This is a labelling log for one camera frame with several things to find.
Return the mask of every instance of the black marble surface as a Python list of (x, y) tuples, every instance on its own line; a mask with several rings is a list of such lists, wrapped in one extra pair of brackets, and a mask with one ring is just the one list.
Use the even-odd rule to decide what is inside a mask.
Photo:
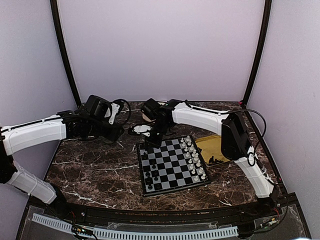
[[(216, 110), (240, 109), (236, 102), (198, 102), (201, 107)], [(136, 143), (143, 137), (127, 134), (128, 127), (143, 123), (141, 102), (131, 103), (132, 116), (117, 142), (110, 144), (102, 137), (92, 141), (65, 140), (61, 143), (46, 181), (60, 187), (68, 202), (86, 206), (140, 211), (204, 210), (251, 203), (256, 200), (250, 182), (233, 162), (208, 168), (212, 183), (153, 197), (142, 196)], [(126, 119), (124, 109), (117, 121)], [(244, 116), (252, 144), (257, 136)], [(192, 135), (195, 139), (212, 135), (212, 132), (178, 125), (172, 137)], [(257, 155), (275, 181), (275, 175), (261, 146)]]

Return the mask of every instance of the wall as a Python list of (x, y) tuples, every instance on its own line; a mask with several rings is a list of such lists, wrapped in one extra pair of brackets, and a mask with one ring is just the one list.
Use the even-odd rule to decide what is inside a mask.
[(273, 1), (248, 107), (265, 116), (266, 143), (320, 239), (320, 1)]
[[(0, 7), (0, 123), (15, 125), (74, 109), (61, 60), (50, 1), (2, 0)], [(43, 178), (57, 142), (15, 154)], [(28, 197), (0, 184), (0, 239), (13, 240)]]
[(240, 101), (264, 0), (62, 0), (82, 101)]

